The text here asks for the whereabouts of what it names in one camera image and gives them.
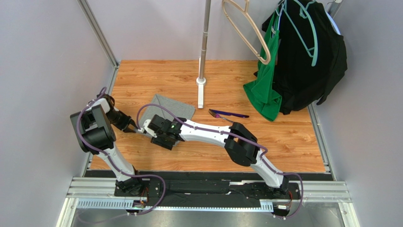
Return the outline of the grey cloth napkin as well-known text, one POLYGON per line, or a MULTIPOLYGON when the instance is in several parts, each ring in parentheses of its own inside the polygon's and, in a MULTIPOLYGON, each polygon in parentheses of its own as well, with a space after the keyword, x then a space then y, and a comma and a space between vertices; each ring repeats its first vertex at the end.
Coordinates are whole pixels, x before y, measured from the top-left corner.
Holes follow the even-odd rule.
POLYGON ((154 137, 143 129, 143 124, 146 120, 151 120, 154 115, 158 115, 163 119, 168 119, 171 122, 174 121, 175 118, 165 109, 178 118, 189 120, 192 119, 195 113, 195 107, 193 105, 182 103, 160 94, 155 94, 149 104, 146 104, 139 109, 138 115, 136 116, 136 126, 139 129, 137 129, 136 132, 140 132, 146 137, 154 139, 154 137))

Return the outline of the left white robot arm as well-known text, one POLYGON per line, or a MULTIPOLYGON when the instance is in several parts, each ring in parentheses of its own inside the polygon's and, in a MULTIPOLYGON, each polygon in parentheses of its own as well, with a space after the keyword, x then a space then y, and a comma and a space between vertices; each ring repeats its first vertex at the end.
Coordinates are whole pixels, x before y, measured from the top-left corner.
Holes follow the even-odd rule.
POLYGON ((122 192, 139 194, 144 189, 139 172, 126 161, 115 142, 112 126, 125 133, 136 133, 138 127, 131 116, 114 106, 114 98, 108 94, 97 95, 83 112, 70 115, 70 121, 81 149, 102 158, 116 176, 115 185, 122 192))

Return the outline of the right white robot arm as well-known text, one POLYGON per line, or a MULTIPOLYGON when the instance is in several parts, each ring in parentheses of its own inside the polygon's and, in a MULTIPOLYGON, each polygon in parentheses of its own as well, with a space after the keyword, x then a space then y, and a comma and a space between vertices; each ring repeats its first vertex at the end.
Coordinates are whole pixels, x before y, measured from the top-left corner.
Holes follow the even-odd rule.
POLYGON ((230 159, 240 166, 251 167, 268 187, 286 191, 289 179, 266 157, 267 149, 241 123, 231 126, 213 126, 185 118, 172 121, 154 115, 143 123, 143 129, 152 136, 151 142, 171 150, 180 141, 198 141, 222 147, 230 159))

